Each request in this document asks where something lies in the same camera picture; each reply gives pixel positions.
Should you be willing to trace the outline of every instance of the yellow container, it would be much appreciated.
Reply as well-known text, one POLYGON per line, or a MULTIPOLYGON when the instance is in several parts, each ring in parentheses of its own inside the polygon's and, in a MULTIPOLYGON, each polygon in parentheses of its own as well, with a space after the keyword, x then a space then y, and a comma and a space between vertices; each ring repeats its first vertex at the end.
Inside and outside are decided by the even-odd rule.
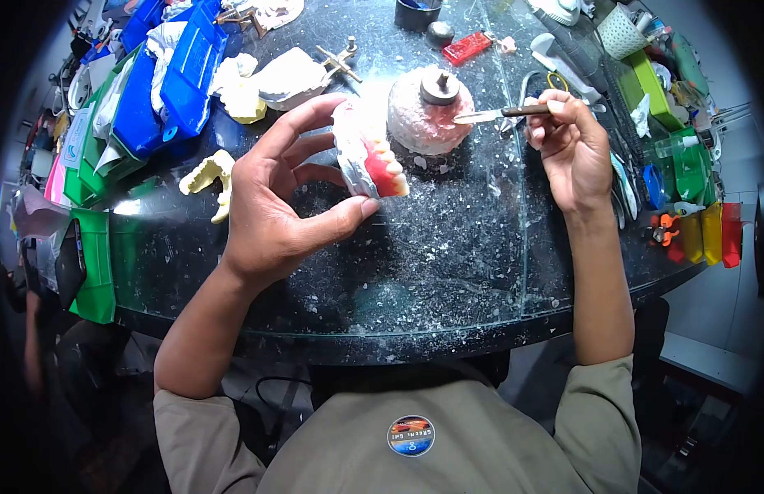
POLYGON ((703 229, 701 214, 694 212, 681 219, 681 236, 684 240, 684 256, 693 264, 703 260, 703 229))
POLYGON ((713 266, 723 260, 723 204, 714 203, 701 211, 703 222, 703 253, 706 263, 713 266))

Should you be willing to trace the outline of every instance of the red lighter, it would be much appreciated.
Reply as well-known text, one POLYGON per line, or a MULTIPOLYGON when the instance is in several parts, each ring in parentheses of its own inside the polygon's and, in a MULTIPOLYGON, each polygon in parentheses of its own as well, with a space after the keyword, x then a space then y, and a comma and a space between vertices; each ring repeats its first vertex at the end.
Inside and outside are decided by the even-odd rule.
POLYGON ((455 43, 451 43, 442 49, 442 53, 453 64, 459 65, 467 58, 473 56, 479 51, 492 46, 495 40, 493 33, 489 31, 473 33, 466 38, 461 38, 455 43))

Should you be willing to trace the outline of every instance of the forearm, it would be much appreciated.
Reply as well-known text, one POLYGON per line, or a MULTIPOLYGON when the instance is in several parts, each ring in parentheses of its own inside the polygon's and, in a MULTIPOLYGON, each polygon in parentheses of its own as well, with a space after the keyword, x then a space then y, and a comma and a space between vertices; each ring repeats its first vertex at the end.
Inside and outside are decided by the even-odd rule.
POLYGON ((156 390, 204 399, 228 370, 239 328, 263 287, 218 265, 165 336, 154 362, 156 390))
POLYGON ((42 399, 44 376, 42 371, 41 348, 39 347, 39 328, 36 325, 35 312, 28 311, 25 316, 25 382, 36 400, 42 399))
POLYGON ((582 365, 632 352, 634 315, 612 207, 567 215, 574 263, 574 341, 582 365))

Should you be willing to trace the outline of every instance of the dental model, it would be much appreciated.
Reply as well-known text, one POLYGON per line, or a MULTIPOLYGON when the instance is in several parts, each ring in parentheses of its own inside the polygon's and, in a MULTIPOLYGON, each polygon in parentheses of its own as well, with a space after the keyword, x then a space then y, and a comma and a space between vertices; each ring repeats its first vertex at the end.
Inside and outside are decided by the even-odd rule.
POLYGON ((385 198, 407 195, 404 168, 395 160, 384 131, 369 128, 359 100, 347 100, 333 112, 337 162, 352 195, 385 198))
POLYGON ((266 116, 266 103, 258 96, 258 84, 251 77, 256 66, 258 60, 247 53, 226 58, 209 86, 209 94, 219 94, 225 111, 240 124, 252 124, 266 116))
POLYGON ((179 191, 184 195, 198 193, 214 182, 214 179, 220 178, 223 184, 223 191, 217 196, 217 213, 212 217, 212 223, 221 223, 229 215, 231 208, 231 169, 234 159, 228 151, 220 149, 212 156, 201 161, 195 170, 188 173, 181 182, 179 182, 179 191))

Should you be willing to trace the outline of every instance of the white basket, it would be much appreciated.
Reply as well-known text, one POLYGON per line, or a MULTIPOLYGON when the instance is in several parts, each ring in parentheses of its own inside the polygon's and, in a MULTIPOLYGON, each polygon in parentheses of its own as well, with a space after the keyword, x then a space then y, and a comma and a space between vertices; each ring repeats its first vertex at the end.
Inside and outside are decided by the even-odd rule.
POLYGON ((632 24, 625 7, 620 3, 598 25, 598 34, 602 36, 607 53, 616 60, 622 60, 648 46, 648 40, 632 24))

